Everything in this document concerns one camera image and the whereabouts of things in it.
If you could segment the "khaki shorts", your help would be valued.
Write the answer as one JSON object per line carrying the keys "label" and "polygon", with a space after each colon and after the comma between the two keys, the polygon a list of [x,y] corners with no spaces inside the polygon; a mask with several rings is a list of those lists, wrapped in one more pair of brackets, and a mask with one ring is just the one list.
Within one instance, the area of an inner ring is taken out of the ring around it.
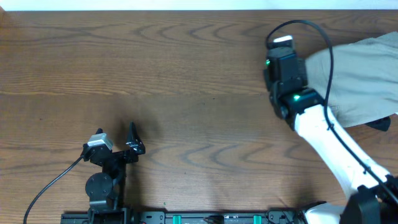
{"label": "khaki shorts", "polygon": [[344,128],[397,112],[397,33],[321,50],[305,60],[308,85],[321,96],[332,82],[328,106]]}

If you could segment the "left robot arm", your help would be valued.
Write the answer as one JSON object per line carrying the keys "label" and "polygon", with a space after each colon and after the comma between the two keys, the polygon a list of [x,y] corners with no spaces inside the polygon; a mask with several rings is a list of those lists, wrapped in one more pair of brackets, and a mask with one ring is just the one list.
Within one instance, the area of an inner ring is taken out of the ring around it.
{"label": "left robot arm", "polygon": [[100,166],[102,171],[93,174],[85,185],[90,201],[89,223],[133,223],[134,215],[123,206],[126,183],[126,165],[135,163],[146,153],[136,125],[130,122],[125,151],[113,151],[113,142],[99,128],[83,145],[83,160]]}

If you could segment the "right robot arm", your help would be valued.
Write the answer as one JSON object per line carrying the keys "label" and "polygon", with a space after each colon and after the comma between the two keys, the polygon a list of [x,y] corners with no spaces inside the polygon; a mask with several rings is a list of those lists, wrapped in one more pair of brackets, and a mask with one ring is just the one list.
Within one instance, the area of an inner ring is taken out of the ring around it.
{"label": "right robot arm", "polygon": [[371,159],[307,86],[295,50],[273,46],[264,70],[276,115],[311,145],[343,189],[347,204],[321,203],[304,209],[304,223],[397,223],[397,178]]}

